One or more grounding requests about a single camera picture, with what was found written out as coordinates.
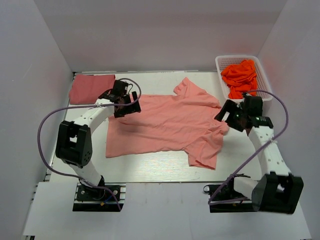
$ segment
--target orange cloth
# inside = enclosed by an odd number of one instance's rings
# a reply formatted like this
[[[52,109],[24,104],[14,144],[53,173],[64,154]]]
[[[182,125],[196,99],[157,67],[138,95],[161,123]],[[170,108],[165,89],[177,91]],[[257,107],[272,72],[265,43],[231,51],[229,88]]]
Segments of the orange cloth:
[[[221,72],[222,79],[230,88],[230,99],[242,99],[242,93],[250,90],[256,90],[257,74],[255,62],[252,60],[243,60],[240,64],[231,64]]]

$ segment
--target unfolded pink shirt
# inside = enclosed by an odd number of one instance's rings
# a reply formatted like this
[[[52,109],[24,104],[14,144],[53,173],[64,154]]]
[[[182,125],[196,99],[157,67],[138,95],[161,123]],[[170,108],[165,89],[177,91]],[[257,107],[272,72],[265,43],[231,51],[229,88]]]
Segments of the unfolded pink shirt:
[[[188,78],[176,95],[142,95],[140,113],[109,117],[106,157],[183,150],[190,166],[216,168],[229,127],[214,119],[219,101]]]

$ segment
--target purple cable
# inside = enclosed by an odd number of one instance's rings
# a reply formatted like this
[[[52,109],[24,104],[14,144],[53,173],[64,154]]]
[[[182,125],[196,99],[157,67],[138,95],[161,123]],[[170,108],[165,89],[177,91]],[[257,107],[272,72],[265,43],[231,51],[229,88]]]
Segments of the purple cable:
[[[243,164],[241,164],[241,166],[239,166],[216,190],[215,192],[212,194],[212,196],[209,198],[208,204],[209,205],[217,205],[217,204],[224,204],[224,203],[229,203],[231,200],[222,200],[222,201],[215,201],[215,202],[211,202],[216,195],[221,191],[221,189],[228,184],[228,182],[233,179],[235,177],[235,175],[245,166],[247,165],[255,156],[257,156],[265,147],[267,147],[272,141],[276,140],[278,137],[280,137],[284,131],[287,129],[288,124],[289,124],[289,113],[287,110],[287,107],[285,105],[285,103],[276,95],[274,95],[271,92],[265,91],[265,90],[251,90],[248,91],[247,93],[252,93],[252,92],[261,92],[261,93],[266,93],[269,94],[271,96],[273,96],[275,99],[277,99],[281,105],[283,106],[283,109],[285,111],[285,125],[283,127],[283,129],[276,134],[274,137],[272,137],[269,141],[267,141],[265,144],[263,144],[261,147],[259,147],[254,154],[252,154]],[[236,199],[232,199],[232,201],[241,201],[242,198],[236,198]]]
[[[114,198],[119,210],[121,211],[121,206],[116,198],[116,196],[114,195],[113,191],[111,191],[109,188],[105,187],[105,186],[95,186],[93,184],[91,184],[90,182],[87,182],[85,181],[85,179],[83,179],[82,177],[78,176],[78,175],[74,175],[74,174],[68,174],[68,173],[64,173],[64,172],[60,172],[60,171],[57,171],[57,170],[54,170],[46,161],[45,159],[45,156],[44,156],[44,153],[42,151],[42,148],[41,148],[41,140],[40,140],[40,136],[41,136],[41,129],[45,123],[45,121],[52,115],[52,114],[55,114],[57,112],[60,112],[60,111],[63,111],[63,110],[68,110],[68,109],[86,109],[86,108],[97,108],[97,107],[108,107],[108,106],[130,106],[134,103],[136,103],[140,97],[141,97],[141,88],[140,86],[133,80],[131,80],[130,78],[120,78],[119,81],[121,80],[128,80],[132,83],[134,83],[137,88],[139,89],[139,96],[136,100],[134,100],[133,102],[131,103],[123,103],[123,104],[116,104],[116,103],[112,103],[112,104],[100,104],[100,105],[81,105],[81,106],[66,106],[66,107],[62,107],[62,108],[58,108],[52,112],[50,112],[47,116],[45,116],[43,118],[43,120],[41,121],[40,125],[39,125],[39,128],[38,128],[38,132],[37,132],[37,144],[38,144],[38,150],[39,150],[39,154],[40,154],[40,157],[41,157],[41,160],[42,162],[44,163],[44,165],[49,169],[51,170],[52,172],[56,173],[56,174],[59,174],[59,175],[62,175],[62,176],[66,176],[66,177],[73,177],[73,178],[77,178],[79,180],[82,180],[84,183],[86,183],[88,186],[92,187],[92,188],[95,188],[95,189],[102,189],[102,190],[105,190],[105,191],[108,191],[112,197]]]

